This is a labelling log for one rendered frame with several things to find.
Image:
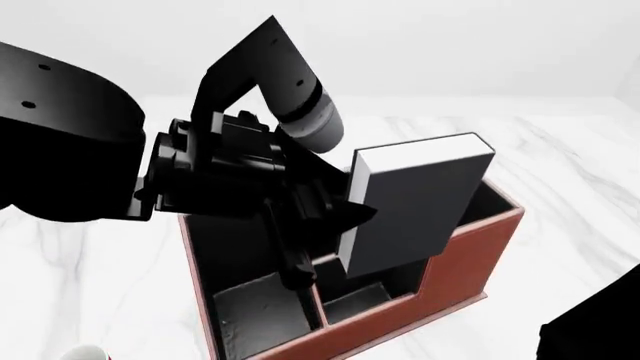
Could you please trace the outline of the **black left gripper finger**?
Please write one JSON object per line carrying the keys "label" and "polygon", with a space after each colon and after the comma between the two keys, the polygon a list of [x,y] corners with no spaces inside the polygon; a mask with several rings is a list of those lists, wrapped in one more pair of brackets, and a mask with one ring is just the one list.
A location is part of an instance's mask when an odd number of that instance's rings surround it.
{"label": "black left gripper finger", "polygon": [[287,149],[287,189],[294,193],[302,185],[311,185],[318,180],[322,188],[339,200],[346,199],[349,175],[327,163],[308,149]]}
{"label": "black left gripper finger", "polygon": [[341,201],[325,212],[322,230],[329,236],[338,236],[370,221],[376,213],[377,209],[370,206]]}

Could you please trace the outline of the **dark grey book white pages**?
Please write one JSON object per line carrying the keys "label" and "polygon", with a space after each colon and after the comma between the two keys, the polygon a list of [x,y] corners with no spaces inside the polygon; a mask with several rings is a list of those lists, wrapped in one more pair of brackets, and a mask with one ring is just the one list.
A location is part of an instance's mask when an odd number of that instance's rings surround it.
{"label": "dark grey book white pages", "polygon": [[337,257],[346,275],[441,254],[494,155],[475,133],[356,150],[348,200],[376,213],[340,238]]}

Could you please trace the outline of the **red-brown leather caddy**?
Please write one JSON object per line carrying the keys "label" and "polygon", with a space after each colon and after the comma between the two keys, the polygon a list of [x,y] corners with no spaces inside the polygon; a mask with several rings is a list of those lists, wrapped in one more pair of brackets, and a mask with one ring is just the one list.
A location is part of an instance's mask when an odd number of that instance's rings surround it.
{"label": "red-brown leather caddy", "polygon": [[524,215],[483,182],[444,251],[347,278],[334,245],[311,248],[313,287],[283,287],[262,222],[179,218],[211,360],[344,360],[485,297]]}

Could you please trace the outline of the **white cup red print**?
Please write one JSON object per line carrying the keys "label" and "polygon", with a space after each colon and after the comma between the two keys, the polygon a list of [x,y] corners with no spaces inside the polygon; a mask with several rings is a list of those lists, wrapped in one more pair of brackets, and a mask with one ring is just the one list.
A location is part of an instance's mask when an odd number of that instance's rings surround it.
{"label": "white cup red print", "polygon": [[67,350],[59,360],[112,360],[111,356],[93,344],[83,344]]}

